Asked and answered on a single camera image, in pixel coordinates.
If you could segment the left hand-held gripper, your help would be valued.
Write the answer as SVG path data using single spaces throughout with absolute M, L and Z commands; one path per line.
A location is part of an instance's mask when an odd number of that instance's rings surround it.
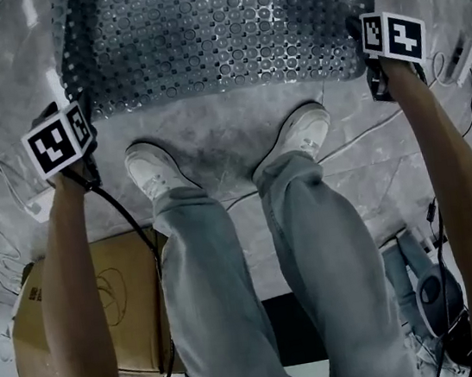
M 32 122 L 31 130 L 22 139 L 28 157 L 42 180 L 55 187 L 56 174 L 70 172 L 82 162 L 85 169 L 81 183 L 91 189 L 101 186 L 100 173 L 93 158 L 97 131 L 91 123 L 91 99 L 81 91 L 77 100 L 65 107 L 50 103 Z

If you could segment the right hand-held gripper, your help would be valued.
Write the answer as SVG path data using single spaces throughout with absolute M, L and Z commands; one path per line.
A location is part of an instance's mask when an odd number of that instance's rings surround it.
M 423 65 L 426 62 L 425 22 L 389 12 L 366 13 L 345 18 L 349 36 L 356 44 L 358 56 L 364 56 L 367 81 L 372 98 L 391 101 L 388 78 L 379 58 L 408 62 L 417 76 L 426 83 Z

